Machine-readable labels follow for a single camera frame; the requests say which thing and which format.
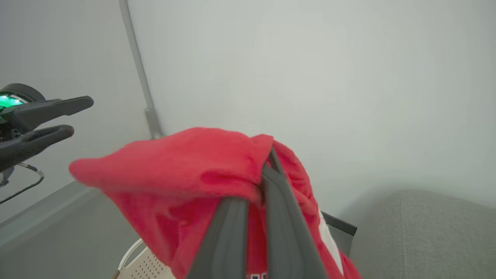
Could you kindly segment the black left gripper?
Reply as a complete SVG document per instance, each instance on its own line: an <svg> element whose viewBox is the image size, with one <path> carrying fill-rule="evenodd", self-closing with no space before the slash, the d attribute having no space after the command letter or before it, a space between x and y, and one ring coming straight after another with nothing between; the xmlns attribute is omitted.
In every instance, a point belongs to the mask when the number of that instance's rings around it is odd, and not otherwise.
<svg viewBox="0 0 496 279"><path fill-rule="evenodd" d="M11 83L0 90L0 172L22 163L74 134L69 125L36 129L93 106L89 96L46 100L34 88Z"/></svg>

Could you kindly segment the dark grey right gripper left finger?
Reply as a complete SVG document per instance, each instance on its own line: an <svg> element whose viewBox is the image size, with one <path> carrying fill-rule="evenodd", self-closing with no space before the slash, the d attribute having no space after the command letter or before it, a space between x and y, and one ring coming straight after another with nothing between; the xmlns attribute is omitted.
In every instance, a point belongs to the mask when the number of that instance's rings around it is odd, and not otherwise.
<svg viewBox="0 0 496 279"><path fill-rule="evenodd" d="M242 198L220 201L187 279L246 279L248 209Z"/></svg>

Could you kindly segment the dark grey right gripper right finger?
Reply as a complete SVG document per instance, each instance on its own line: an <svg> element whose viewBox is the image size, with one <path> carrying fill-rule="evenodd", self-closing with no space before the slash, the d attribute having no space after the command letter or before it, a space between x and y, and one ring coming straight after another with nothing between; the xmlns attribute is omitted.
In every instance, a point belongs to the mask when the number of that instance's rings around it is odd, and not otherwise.
<svg viewBox="0 0 496 279"><path fill-rule="evenodd" d="M275 148L262 170L268 279L328 279Z"/></svg>

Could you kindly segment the red fleece garment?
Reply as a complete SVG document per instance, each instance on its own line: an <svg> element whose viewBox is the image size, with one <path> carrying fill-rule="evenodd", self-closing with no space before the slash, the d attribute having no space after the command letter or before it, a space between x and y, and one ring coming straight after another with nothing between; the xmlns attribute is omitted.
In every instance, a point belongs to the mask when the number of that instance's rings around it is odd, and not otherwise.
<svg viewBox="0 0 496 279"><path fill-rule="evenodd" d="M266 210L259 184L272 148L329 279L361 279L330 235L303 164L273 136L195 127L156 141L130 143L105 157L78 159L69 171L116 204L176 279L186 279L221 199L246 198L250 201L246 279L269 279Z"/></svg>

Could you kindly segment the white perforated laundry basket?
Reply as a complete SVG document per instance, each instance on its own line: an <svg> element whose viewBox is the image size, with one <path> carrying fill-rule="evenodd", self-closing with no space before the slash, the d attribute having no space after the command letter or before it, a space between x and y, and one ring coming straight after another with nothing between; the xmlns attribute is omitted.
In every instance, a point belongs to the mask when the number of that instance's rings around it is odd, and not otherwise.
<svg viewBox="0 0 496 279"><path fill-rule="evenodd" d="M122 257L113 279L176 279L151 250L138 239Z"/></svg>

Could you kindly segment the grey fabric sofa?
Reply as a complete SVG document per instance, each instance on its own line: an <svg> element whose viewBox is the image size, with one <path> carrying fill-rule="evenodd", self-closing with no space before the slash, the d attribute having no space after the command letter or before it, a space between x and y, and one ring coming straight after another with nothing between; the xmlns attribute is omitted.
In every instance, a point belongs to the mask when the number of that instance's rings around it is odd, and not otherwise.
<svg viewBox="0 0 496 279"><path fill-rule="evenodd" d="M402 190L367 213L350 258L363 279L496 279L496 208Z"/></svg>

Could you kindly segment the black wall baseboard strip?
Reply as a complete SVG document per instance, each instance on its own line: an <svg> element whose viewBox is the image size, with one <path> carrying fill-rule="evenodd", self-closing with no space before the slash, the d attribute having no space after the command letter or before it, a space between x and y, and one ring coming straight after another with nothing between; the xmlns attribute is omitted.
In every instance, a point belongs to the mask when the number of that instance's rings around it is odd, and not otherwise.
<svg viewBox="0 0 496 279"><path fill-rule="evenodd" d="M338 219L323 211L321 211L321 214L324 217L324 220L328 226L332 226L344 233L347 233L348 235L355 236L355 233L357 231L356 226L353 226L352 224L349 224L348 222Z"/></svg>

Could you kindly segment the grey wall baseboard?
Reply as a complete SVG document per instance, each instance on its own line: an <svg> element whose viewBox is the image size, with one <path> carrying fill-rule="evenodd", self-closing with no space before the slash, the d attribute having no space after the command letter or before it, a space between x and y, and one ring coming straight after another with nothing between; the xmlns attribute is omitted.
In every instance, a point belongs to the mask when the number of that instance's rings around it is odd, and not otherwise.
<svg viewBox="0 0 496 279"><path fill-rule="evenodd" d="M99 191L72 182L0 224L0 254L17 246L68 216Z"/></svg>

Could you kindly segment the grey wall conduit pipe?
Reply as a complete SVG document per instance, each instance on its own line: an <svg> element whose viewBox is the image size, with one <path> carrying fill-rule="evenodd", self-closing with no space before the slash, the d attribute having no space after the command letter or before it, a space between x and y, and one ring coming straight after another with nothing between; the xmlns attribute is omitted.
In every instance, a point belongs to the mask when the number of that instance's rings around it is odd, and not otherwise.
<svg viewBox="0 0 496 279"><path fill-rule="evenodd" d="M153 98L151 96L149 84L145 74L143 62L141 59L141 54L138 46L138 41L136 39L135 31L133 28L133 22L131 19L131 13L129 10L129 0L119 0L119 7L122 13L122 19L126 29L126 35L129 40L129 45L131 48L131 53L133 55L133 60L135 63L136 70L138 72L139 81L143 91L144 99L146 102L146 109L144 111L148 127L150 130L151 139L158 139L164 136L163 129L160 125L160 121L154 106Z"/></svg>

